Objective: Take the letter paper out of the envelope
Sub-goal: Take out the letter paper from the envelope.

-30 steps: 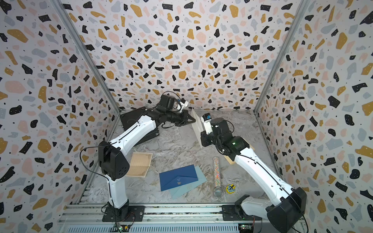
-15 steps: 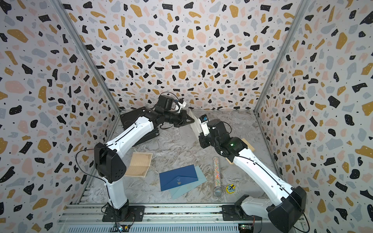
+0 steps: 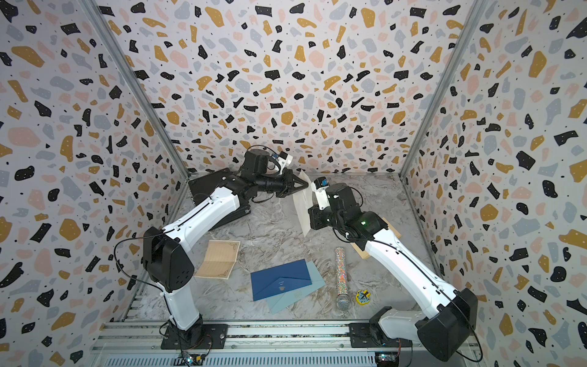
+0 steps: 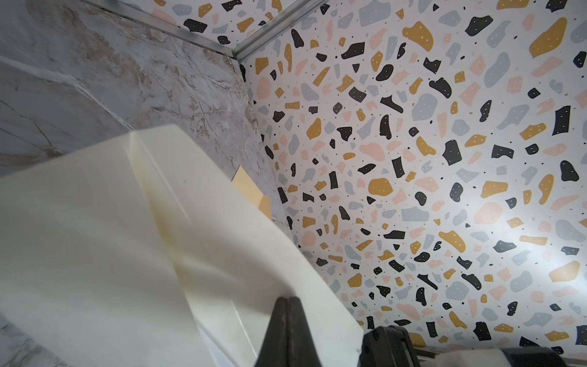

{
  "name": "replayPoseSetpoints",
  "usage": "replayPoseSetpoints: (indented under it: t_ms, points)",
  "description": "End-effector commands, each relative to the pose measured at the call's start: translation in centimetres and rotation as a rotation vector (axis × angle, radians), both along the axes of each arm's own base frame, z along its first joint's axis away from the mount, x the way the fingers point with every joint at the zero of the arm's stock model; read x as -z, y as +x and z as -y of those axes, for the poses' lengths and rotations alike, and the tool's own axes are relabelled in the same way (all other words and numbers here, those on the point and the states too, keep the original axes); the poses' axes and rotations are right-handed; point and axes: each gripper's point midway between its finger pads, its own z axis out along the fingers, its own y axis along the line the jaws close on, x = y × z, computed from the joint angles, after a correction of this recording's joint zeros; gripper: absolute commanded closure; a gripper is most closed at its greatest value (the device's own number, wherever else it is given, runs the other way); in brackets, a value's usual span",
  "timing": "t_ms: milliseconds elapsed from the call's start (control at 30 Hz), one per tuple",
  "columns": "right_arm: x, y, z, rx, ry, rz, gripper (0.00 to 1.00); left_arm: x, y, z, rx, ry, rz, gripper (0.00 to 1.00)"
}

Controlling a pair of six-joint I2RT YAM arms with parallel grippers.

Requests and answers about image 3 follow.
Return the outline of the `cream white envelope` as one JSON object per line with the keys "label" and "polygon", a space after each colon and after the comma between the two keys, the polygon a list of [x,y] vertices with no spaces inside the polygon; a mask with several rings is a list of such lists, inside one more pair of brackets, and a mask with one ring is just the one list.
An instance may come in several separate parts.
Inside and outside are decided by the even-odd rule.
{"label": "cream white envelope", "polygon": [[308,187],[293,195],[293,203],[301,225],[302,234],[306,236],[310,232],[310,214],[308,213],[308,209],[313,206],[313,190],[311,188],[311,180],[305,171],[301,171],[299,177],[308,184]]}

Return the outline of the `yellow envelope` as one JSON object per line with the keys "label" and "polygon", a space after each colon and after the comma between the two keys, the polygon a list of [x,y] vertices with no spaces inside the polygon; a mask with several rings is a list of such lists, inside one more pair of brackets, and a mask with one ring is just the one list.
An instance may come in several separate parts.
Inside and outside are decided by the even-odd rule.
{"label": "yellow envelope", "polygon": [[[387,225],[387,229],[384,230],[383,234],[379,233],[376,235],[373,243],[375,245],[380,245],[383,243],[383,246],[386,244],[394,246],[397,242],[400,241],[401,234],[385,217],[382,217],[382,221]],[[351,243],[351,246],[360,256],[360,258],[371,258],[371,253],[367,250],[361,249],[356,243]]]}

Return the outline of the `dark blue envelope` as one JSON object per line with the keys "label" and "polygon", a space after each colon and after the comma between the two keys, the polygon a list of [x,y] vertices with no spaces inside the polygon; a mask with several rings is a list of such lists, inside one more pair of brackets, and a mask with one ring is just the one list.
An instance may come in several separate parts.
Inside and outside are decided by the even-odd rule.
{"label": "dark blue envelope", "polygon": [[312,284],[305,260],[251,273],[252,299],[260,301]]}

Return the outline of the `beige letter paper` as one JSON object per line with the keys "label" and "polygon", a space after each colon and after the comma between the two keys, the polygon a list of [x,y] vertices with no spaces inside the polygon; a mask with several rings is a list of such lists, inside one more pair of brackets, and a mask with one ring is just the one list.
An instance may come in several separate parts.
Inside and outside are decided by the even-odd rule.
{"label": "beige letter paper", "polygon": [[240,244],[240,241],[210,240],[194,277],[227,280],[237,262]]}

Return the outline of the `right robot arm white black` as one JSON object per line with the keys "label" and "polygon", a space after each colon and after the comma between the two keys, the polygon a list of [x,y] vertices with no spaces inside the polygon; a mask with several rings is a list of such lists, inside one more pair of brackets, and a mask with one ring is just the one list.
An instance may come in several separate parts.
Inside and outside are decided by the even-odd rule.
{"label": "right robot arm white black", "polygon": [[382,308],[369,321],[373,342],[383,347],[409,340],[442,362],[458,353],[475,333],[477,296],[467,288],[457,290],[423,264],[378,214],[361,209],[347,184],[330,185],[321,177],[303,190],[302,197],[311,229],[330,227],[356,244],[400,281],[420,308]]}

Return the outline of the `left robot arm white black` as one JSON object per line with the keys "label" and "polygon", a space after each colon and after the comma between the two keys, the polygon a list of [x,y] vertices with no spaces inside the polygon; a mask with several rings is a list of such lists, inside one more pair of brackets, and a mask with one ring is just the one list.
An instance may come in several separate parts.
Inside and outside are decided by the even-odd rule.
{"label": "left robot arm white black", "polygon": [[250,149],[237,171],[223,169],[197,179],[201,191],[188,214],[163,229],[151,227],[145,233],[142,264],[162,293],[172,330],[182,339],[194,343],[203,333],[203,318],[191,291],[192,247],[209,230],[244,217],[259,193],[284,198],[307,189],[309,183],[290,169],[291,161],[284,152]]}

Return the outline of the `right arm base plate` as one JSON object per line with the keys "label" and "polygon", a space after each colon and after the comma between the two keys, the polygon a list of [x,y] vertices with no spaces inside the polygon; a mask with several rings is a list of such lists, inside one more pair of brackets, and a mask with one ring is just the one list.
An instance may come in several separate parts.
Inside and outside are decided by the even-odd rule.
{"label": "right arm base plate", "polygon": [[408,339],[391,339],[383,334],[378,327],[368,322],[350,323],[349,338],[352,348],[400,348],[412,347]]}

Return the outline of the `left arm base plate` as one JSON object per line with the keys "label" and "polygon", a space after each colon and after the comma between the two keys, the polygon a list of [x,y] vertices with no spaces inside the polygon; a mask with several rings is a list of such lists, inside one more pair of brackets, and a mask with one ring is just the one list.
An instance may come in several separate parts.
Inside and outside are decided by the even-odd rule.
{"label": "left arm base plate", "polygon": [[228,324],[195,324],[189,330],[169,325],[161,342],[162,350],[222,350],[226,343]]}

